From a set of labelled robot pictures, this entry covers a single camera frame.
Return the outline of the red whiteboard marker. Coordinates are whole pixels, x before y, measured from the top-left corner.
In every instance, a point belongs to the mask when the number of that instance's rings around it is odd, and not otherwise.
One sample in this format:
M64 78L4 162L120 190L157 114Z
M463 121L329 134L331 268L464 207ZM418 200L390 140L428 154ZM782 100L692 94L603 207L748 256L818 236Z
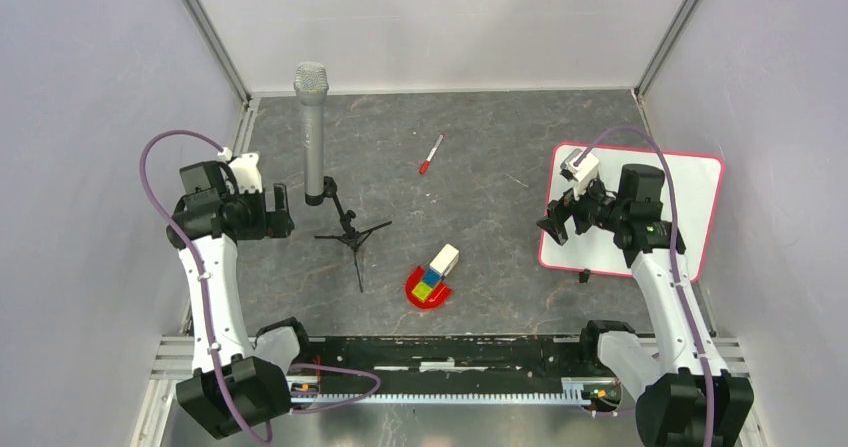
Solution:
M423 162L420 164L420 167L418 169L418 172L419 172L420 175L425 175L426 172L428 171L429 166L430 166L433 158L435 157L441 143L443 142L443 139L444 139L444 134L440 133L438 135L434 145L430 149L429 153L427 154L427 156L425 157Z

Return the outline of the silver microphone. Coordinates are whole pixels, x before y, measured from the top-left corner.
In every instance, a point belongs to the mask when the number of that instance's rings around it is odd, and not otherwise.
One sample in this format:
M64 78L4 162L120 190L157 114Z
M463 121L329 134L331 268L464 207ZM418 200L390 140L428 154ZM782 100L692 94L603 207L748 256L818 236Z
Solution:
M305 202L318 206L324 199L324 109L329 91L325 66L299 63L293 87L302 125Z

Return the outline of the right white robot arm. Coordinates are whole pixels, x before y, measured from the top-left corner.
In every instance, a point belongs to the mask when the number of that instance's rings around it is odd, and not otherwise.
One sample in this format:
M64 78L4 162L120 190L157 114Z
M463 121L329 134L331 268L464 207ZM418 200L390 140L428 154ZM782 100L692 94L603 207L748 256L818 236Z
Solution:
M577 349L591 375L609 369L635 400L635 419L646 446L733 446L754 401L748 379L731 373L697 306L675 219L662 217L663 191L673 183L665 168L626 164L609 192L594 167L564 162L572 187L548 203L538 226L557 244L592 228L612 233L647 303L658 352L650 355L622 323L591 322Z

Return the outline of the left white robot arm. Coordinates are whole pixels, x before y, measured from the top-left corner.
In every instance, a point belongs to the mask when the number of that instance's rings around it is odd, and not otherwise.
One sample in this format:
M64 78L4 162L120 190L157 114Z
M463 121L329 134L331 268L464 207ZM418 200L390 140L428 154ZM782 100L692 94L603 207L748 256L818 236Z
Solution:
M258 154L247 153L181 168L185 193L166 230L188 280L194 323L191 374L177 384L176 398L215 439L288 413L286 374L302 374L314 361L295 318L262 328L255 338L246 328L238 246L286 238L294 229L284 184L274 184L274 206L266 207L258 164Z

